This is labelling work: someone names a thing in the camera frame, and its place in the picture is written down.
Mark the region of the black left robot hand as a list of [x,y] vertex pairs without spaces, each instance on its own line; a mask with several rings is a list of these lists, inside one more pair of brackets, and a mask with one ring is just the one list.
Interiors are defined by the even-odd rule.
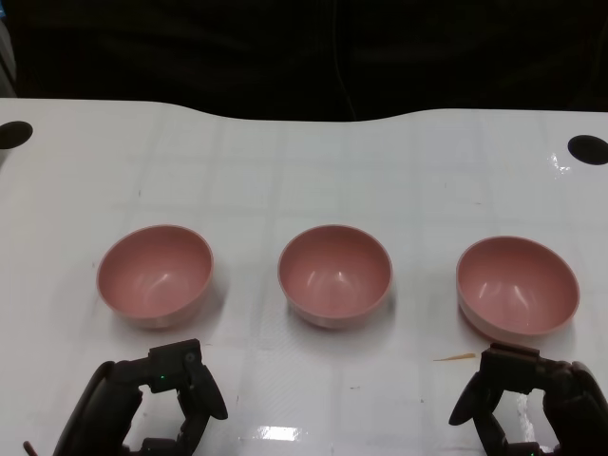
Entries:
[[[174,391],[184,422],[176,439],[146,438],[134,451],[124,444],[143,401],[141,386],[153,393]],[[210,418],[228,411],[219,387],[202,362],[200,342],[189,339],[153,348],[145,358],[104,362],[92,375],[71,413],[56,455],[192,455]]]

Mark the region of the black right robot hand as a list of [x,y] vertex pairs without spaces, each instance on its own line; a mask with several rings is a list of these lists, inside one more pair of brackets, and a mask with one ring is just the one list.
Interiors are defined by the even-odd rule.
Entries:
[[532,390],[544,392],[543,411],[559,442],[551,455],[607,453],[607,401],[592,373],[581,362],[550,360],[520,346],[493,343],[482,352],[448,422],[471,420],[487,455],[543,455],[536,442],[508,442],[493,415],[504,392]]

